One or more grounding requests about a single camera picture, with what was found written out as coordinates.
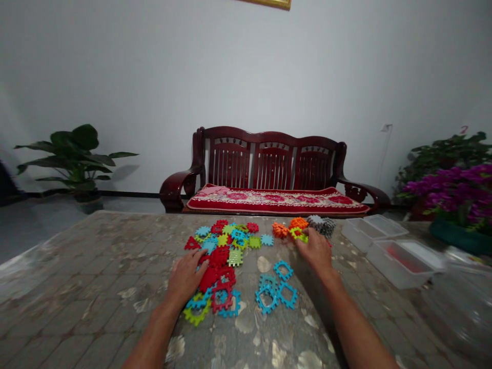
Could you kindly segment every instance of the purple flowers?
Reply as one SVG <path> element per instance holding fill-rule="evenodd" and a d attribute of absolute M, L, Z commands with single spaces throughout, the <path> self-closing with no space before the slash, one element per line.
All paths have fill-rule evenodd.
<path fill-rule="evenodd" d="M 454 167 L 409 182 L 403 196 L 425 196 L 429 212 L 447 213 L 462 227 L 492 226 L 492 164 Z"/>

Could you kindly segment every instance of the red floral cushion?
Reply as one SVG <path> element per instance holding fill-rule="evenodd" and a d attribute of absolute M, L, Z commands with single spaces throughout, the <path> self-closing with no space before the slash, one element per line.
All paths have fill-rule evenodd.
<path fill-rule="evenodd" d="M 213 187 L 208 183 L 204 188 Z M 196 194 L 188 208 L 265 214 L 363 214 L 370 208 L 330 187 L 320 191 L 230 188 L 226 193 Z"/>

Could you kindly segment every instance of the red wooden bench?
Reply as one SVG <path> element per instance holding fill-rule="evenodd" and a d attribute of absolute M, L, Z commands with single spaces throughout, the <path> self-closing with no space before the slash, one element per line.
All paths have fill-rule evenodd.
<path fill-rule="evenodd" d="M 313 193 L 342 183 L 346 196 L 355 201 L 362 202 L 368 194 L 372 196 L 371 213 L 381 205 L 390 204 L 383 191 L 344 177 L 346 150 L 344 142 L 319 136 L 295 138 L 281 132 L 249 133 L 234 127 L 201 127 L 193 134 L 191 167 L 164 181 L 160 200 L 168 213 L 200 212 L 186 207 L 181 198 L 182 189 L 188 198 L 195 194 L 199 176 L 200 188 L 213 183 L 228 188 L 285 193 L 290 193 L 286 190 Z M 230 214 L 230 211 L 213 212 Z M 234 213 L 258 214 L 255 211 Z"/>

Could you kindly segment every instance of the bench armrest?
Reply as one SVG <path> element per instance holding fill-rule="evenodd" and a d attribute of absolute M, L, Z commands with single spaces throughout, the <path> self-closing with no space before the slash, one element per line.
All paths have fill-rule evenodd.
<path fill-rule="evenodd" d="M 380 206 L 388 207 L 391 204 L 388 195 L 379 188 L 368 184 L 351 182 L 344 176 L 338 177 L 338 182 L 345 185 L 345 194 L 358 202 L 363 202 L 367 194 L 371 195 L 374 199 L 374 206 L 370 210 L 371 213 L 374 213 Z"/>
<path fill-rule="evenodd" d="M 180 213 L 185 207 L 181 200 L 181 190 L 188 197 L 195 194 L 196 176 L 201 173 L 201 168 L 191 167 L 188 170 L 174 173 L 169 176 L 159 191 L 160 202 L 164 205 L 166 213 Z"/>

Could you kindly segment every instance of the left hand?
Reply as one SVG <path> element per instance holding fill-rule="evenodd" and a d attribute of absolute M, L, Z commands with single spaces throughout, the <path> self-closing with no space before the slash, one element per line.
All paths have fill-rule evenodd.
<path fill-rule="evenodd" d="M 165 303 L 173 304 L 177 309 L 181 310 L 193 297 L 209 266 L 209 261 L 205 260 L 200 269 L 196 270 L 198 261 L 205 253 L 207 253 L 207 250 L 192 250 L 174 264 L 169 278 Z"/>

